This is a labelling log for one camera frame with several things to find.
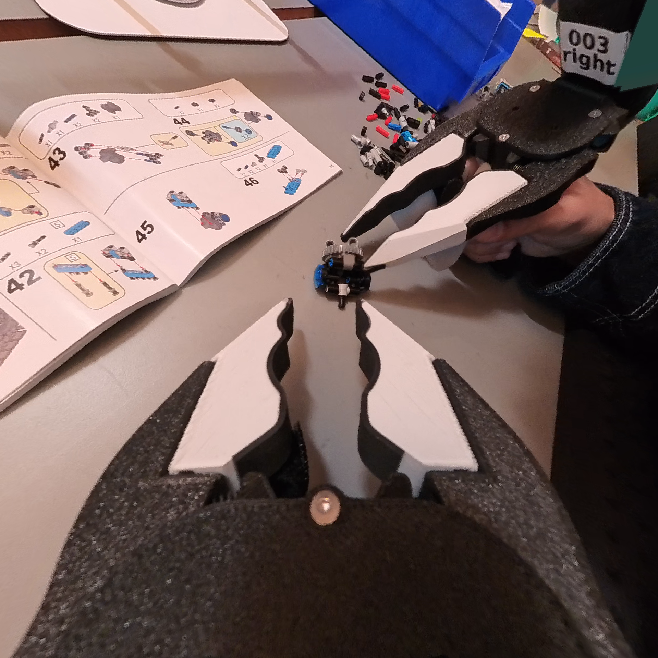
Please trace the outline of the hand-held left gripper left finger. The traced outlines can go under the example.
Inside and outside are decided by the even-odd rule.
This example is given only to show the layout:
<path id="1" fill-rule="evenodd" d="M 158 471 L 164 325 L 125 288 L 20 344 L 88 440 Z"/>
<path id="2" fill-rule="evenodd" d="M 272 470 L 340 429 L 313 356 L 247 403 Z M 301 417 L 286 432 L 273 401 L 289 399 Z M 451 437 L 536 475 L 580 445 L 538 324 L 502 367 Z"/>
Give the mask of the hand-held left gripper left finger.
<path id="1" fill-rule="evenodd" d="M 293 301 L 281 300 L 214 358 L 169 474 L 221 474 L 236 491 L 249 472 L 272 476 L 292 448 L 281 380 L 290 366 Z"/>

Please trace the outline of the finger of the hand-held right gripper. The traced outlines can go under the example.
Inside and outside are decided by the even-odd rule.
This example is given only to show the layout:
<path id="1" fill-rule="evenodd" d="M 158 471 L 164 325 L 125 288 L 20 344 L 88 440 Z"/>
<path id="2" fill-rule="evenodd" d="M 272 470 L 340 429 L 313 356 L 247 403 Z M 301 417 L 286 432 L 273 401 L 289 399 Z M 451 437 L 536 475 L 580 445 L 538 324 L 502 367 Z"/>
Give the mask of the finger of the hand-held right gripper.
<path id="1" fill-rule="evenodd" d="M 430 202 L 435 201 L 432 190 L 421 195 L 404 210 L 392 214 L 399 230 L 368 258 L 365 267 L 390 267 L 434 253 L 443 253 L 440 267 L 449 267 L 461 254 L 467 222 L 527 184 L 528 180 L 514 171 L 486 170 L 437 208 L 430 208 Z"/>
<path id="2" fill-rule="evenodd" d="M 413 157 L 383 183 L 354 221 L 341 234 L 345 242 L 378 226 L 393 212 L 405 209 L 422 194 L 460 177 L 466 160 L 465 140 L 450 134 Z"/>

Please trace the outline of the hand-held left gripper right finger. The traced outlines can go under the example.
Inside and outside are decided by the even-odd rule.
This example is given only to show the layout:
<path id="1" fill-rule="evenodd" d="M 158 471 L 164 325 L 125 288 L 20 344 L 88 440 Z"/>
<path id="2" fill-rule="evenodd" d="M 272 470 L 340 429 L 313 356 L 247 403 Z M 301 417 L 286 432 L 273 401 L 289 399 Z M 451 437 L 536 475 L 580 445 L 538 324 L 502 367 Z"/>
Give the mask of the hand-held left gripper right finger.
<path id="1" fill-rule="evenodd" d="M 407 476 L 418 496 L 431 471 L 479 470 L 440 378 L 434 356 L 365 301 L 357 305 L 359 366 L 367 384 L 361 399 L 358 452 L 384 482 Z"/>

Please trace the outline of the black brick assembly blue wheels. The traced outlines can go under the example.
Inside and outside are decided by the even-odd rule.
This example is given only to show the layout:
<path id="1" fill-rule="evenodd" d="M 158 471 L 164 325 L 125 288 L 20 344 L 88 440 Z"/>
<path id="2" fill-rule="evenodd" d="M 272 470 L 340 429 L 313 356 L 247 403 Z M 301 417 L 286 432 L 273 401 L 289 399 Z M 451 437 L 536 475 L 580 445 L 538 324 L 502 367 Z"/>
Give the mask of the black brick assembly blue wheels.
<path id="1" fill-rule="evenodd" d="M 370 288 L 371 275 L 364 262 L 363 251 L 355 237 L 346 243 L 328 240 L 322 262 L 314 271 L 315 288 L 337 296 L 338 308 L 344 310 L 350 295 L 358 295 Z"/>

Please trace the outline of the person's right forearm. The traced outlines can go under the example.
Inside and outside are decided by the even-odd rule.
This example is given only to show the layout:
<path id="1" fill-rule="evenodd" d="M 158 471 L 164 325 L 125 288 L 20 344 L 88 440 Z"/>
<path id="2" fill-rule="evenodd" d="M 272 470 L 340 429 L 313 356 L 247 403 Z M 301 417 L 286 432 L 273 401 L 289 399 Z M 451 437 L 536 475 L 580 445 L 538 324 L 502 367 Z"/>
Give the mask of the person's right forearm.
<path id="1" fill-rule="evenodd" d="M 609 185 L 614 220 L 577 265 L 523 257 L 524 286 L 621 341 L 657 341 L 657 203 Z"/>

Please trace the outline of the person's right hand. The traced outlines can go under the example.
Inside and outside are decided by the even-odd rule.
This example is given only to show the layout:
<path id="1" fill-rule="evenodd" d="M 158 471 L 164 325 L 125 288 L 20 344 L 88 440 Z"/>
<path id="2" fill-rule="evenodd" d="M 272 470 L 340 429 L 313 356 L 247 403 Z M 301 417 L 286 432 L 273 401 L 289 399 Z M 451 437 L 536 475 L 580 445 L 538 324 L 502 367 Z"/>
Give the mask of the person's right hand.
<path id="1" fill-rule="evenodd" d="M 590 249 L 613 220 L 613 199 L 582 177 L 553 207 L 532 217 L 496 223 L 469 240 L 463 254 L 476 263 L 489 263 L 507 259 L 519 247 L 529 257 L 560 257 Z"/>

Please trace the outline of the pile of small brick parts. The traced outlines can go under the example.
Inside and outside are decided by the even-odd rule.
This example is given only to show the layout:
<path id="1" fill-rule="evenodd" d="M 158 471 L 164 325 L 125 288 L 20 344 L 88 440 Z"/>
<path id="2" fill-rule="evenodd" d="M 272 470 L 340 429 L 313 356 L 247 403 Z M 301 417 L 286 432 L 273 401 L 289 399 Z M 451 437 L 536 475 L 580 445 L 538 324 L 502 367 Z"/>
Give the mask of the pile of small brick parts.
<path id="1" fill-rule="evenodd" d="M 366 104 L 364 125 L 351 135 L 362 165 L 388 178 L 408 153 L 446 120 L 446 108 L 434 109 L 400 84 L 385 80 L 384 73 L 362 76 L 358 96 Z"/>

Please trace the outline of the blue plastic bin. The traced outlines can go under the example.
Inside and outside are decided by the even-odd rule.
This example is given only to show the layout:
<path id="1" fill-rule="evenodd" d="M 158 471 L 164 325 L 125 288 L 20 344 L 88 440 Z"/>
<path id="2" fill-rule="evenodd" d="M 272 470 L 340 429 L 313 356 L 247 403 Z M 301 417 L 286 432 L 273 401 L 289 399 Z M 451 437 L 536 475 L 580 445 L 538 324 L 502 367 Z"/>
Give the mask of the blue plastic bin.
<path id="1" fill-rule="evenodd" d="M 536 8 L 533 1 L 313 1 L 410 92 L 434 109 L 494 78 Z"/>

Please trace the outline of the open instruction booklet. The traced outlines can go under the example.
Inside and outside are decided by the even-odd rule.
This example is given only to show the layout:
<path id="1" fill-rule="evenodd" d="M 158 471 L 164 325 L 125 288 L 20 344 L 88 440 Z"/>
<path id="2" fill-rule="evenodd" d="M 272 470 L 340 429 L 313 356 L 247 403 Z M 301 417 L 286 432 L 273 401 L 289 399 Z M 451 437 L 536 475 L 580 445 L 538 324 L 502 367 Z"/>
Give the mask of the open instruction booklet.
<path id="1" fill-rule="evenodd" d="M 29 107 L 1 138 L 1 410 L 339 173 L 235 79 Z"/>

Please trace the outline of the white stand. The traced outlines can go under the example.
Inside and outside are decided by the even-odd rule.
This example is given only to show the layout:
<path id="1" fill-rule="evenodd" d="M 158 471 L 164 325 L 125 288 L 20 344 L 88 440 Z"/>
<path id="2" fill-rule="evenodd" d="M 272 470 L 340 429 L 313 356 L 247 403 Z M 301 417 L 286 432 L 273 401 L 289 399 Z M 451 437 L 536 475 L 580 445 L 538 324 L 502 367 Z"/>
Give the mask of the white stand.
<path id="1" fill-rule="evenodd" d="M 264 1 L 37 1 L 71 27 L 103 36 L 284 42 Z"/>

